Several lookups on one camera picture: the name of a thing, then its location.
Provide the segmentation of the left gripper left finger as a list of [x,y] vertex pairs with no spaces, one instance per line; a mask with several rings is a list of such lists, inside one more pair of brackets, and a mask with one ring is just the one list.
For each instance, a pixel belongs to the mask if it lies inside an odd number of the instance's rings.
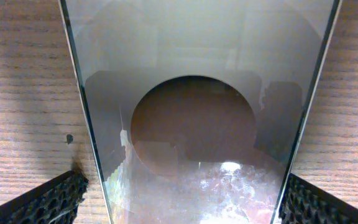
[[73,224],[88,184],[70,170],[0,205],[0,224]]

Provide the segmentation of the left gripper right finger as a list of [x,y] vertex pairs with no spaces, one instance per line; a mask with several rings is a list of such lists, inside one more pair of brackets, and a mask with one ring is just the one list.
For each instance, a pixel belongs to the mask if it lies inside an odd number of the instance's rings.
[[279,207],[282,224],[358,224],[358,209],[290,174]]

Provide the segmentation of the bronze Galaxy smartphone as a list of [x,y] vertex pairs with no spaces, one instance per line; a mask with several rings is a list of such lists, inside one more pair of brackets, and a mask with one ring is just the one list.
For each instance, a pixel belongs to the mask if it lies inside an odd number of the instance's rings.
[[337,0],[64,0],[109,223],[273,223]]

